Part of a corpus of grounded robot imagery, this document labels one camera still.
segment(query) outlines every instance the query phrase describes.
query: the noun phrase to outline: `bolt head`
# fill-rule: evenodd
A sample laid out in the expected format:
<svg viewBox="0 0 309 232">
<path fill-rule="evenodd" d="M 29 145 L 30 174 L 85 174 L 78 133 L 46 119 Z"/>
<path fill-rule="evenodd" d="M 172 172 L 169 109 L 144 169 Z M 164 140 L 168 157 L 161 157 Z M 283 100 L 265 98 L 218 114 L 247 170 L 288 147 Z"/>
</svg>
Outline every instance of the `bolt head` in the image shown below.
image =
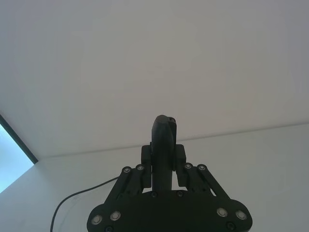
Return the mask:
<svg viewBox="0 0 309 232">
<path fill-rule="evenodd" d="M 246 220 L 247 219 L 247 215 L 242 212 L 241 210 L 238 210 L 236 212 L 236 216 L 240 219 L 240 220 Z"/>
<path fill-rule="evenodd" d="M 183 191 L 177 191 L 177 196 L 179 196 L 179 197 L 183 197 Z"/>
<path fill-rule="evenodd" d="M 198 169 L 200 169 L 201 171 L 203 171 L 203 170 L 205 170 L 206 169 L 206 167 L 205 167 L 205 165 L 199 165 L 199 167 L 198 167 Z"/>
<path fill-rule="evenodd" d="M 226 223 L 226 227 L 230 230 L 230 231 L 234 231 L 236 229 L 236 226 L 233 222 L 227 222 Z"/>
<path fill-rule="evenodd" d="M 131 171 L 130 168 L 125 168 L 125 169 L 124 169 L 124 173 L 129 173 L 130 171 Z"/>
<path fill-rule="evenodd" d="M 158 196 L 158 194 L 157 194 L 156 192 L 152 192 L 152 193 L 151 193 L 151 196 L 152 196 L 153 198 L 155 198 L 155 197 Z"/>
<path fill-rule="evenodd" d="M 91 224 L 92 225 L 98 225 L 102 222 L 102 216 L 101 215 L 95 215 L 92 220 L 91 220 Z"/>
<path fill-rule="evenodd" d="M 217 209 L 217 214 L 221 217 L 226 217 L 227 216 L 227 210 L 224 208 L 218 208 Z"/>
<path fill-rule="evenodd" d="M 117 221 L 120 218 L 121 214 L 119 211 L 114 211 L 111 213 L 110 219 L 112 221 Z"/>
<path fill-rule="evenodd" d="M 112 231 L 113 231 L 113 229 L 112 229 L 111 226 L 105 227 L 105 232 L 112 232 Z"/>
<path fill-rule="evenodd" d="M 190 169 L 190 168 L 192 168 L 192 165 L 191 165 L 190 163 L 186 163 L 186 164 L 184 165 L 184 167 L 185 167 L 186 169 Z"/>
</svg>

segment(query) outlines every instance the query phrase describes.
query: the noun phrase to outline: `black mechanical linkage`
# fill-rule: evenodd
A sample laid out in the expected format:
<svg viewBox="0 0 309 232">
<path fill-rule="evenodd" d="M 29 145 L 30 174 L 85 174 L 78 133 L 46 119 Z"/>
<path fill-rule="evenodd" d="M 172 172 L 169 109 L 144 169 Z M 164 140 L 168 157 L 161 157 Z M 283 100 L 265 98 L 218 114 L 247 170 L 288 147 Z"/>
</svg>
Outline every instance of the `black mechanical linkage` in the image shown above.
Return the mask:
<svg viewBox="0 0 309 232">
<path fill-rule="evenodd" d="M 172 171 L 187 191 L 171 190 Z M 150 145 L 141 148 L 141 164 L 122 169 L 87 221 L 89 232 L 247 232 L 251 226 L 246 206 L 229 198 L 206 165 L 186 162 L 176 121 L 164 115 L 154 122 Z"/>
</svg>

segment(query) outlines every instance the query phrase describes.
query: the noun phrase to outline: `window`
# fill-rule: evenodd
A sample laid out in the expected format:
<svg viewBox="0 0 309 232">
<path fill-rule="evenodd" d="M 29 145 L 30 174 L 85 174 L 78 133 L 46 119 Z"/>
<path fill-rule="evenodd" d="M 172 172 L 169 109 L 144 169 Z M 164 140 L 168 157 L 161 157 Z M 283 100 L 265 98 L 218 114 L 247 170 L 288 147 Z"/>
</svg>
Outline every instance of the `window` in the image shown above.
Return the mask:
<svg viewBox="0 0 309 232">
<path fill-rule="evenodd" d="M 0 193 L 34 164 L 23 151 L 26 146 L 0 116 Z"/>
</svg>

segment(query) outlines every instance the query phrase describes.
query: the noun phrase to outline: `white wall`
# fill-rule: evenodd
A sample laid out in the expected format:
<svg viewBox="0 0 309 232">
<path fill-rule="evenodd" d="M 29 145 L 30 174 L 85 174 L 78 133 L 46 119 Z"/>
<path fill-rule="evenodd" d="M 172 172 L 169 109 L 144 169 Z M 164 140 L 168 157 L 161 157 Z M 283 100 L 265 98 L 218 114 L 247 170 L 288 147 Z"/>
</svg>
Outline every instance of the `white wall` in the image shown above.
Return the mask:
<svg viewBox="0 0 309 232">
<path fill-rule="evenodd" d="M 301 125 L 183 144 L 189 162 L 207 164 L 229 196 L 248 207 L 252 232 L 291 232 L 307 230 L 308 138 L 309 125 Z M 39 161 L 0 194 L 1 231 L 48 231 L 63 198 L 111 179 L 123 166 L 139 161 L 139 147 Z M 68 200 L 56 217 L 54 231 L 85 232 L 89 212 L 104 201 L 111 187 Z"/>
<path fill-rule="evenodd" d="M 40 160 L 147 143 L 161 113 L 179 138 L 309 122 L 308 9 L 0 0 L 0 113 Z"/>
</svg>

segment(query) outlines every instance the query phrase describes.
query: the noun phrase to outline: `white ceiling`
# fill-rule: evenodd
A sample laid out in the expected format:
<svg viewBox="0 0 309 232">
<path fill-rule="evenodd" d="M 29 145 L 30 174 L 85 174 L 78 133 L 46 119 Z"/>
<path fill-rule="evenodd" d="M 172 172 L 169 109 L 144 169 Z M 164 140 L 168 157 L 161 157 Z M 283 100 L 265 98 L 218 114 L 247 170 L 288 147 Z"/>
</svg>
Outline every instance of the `white ceiling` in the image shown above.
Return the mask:
<svg viewBox="0 0 309 232">
<path fill-rule="evenodd" d="M 0 113 L 39 158 L 309 121 L 308 0 L 4 0 Z"/>
</svg>

